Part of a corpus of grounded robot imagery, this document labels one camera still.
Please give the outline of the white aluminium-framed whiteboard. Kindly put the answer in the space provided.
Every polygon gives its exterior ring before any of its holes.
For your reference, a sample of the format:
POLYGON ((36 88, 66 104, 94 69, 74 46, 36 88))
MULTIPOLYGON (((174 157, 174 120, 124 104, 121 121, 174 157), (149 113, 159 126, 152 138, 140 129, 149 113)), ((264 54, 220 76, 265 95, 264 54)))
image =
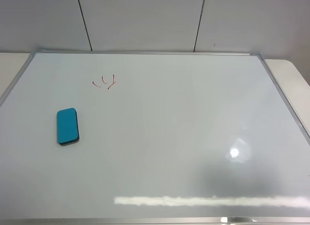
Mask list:
POLYGON ((3 225, 309 221, 310 134, 259 55, 35 51, 0 98, 3 225))

